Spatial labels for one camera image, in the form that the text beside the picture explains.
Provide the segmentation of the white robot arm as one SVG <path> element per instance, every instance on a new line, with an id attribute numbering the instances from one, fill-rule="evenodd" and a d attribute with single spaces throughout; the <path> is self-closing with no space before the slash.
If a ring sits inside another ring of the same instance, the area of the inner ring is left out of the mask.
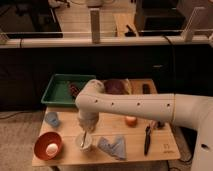
<path id="1" fill-rule="evenodd" d="M 191 171 L 213 171 L 213 97 L 184 94 L 110 95 L 101 81 L 90 80 L 75 104 L 85 130 L 100 112 L 141 117 L 197 131 Z"/>

